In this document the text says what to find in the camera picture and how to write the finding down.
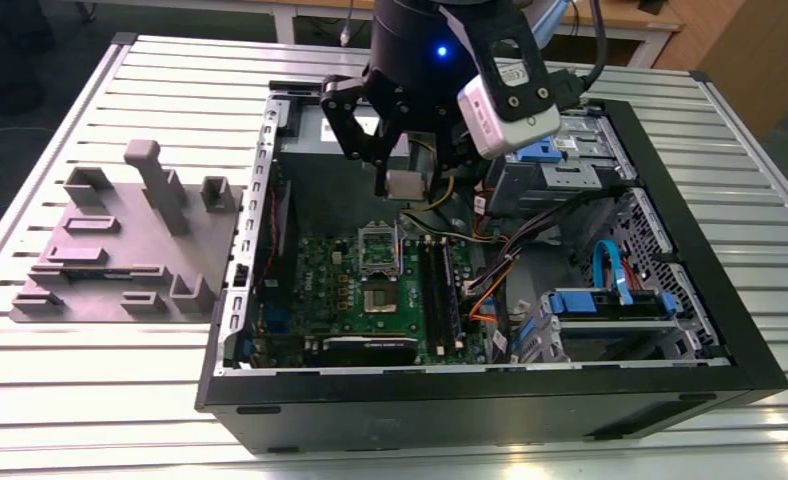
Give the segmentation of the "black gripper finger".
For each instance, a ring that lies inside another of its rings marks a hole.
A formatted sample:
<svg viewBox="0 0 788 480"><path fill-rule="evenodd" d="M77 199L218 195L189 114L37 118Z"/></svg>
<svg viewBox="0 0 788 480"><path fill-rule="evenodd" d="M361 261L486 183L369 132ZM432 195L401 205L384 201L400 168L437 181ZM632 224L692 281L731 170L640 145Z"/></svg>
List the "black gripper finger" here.
<svg viewBox="0 0 788 480"><path fill-rule="evenodd" d="M329 75L321 86L321 107L336 139L349 160L361 160L376 168L378 197L388 194L389 158L405 132L406 104L397 102L394 90L380 76L372 76L366 83L360 77ZM366 132L356 116L361 100L370 102L380 116L373 134Z"/></svg>
<svg viewBox="0 0 788 480"><path fill-rule="evenodd" d="M470 178L482 161L462 114L450 106L433 106L426 118L426 135L434 148L433 175Z"/></svg>

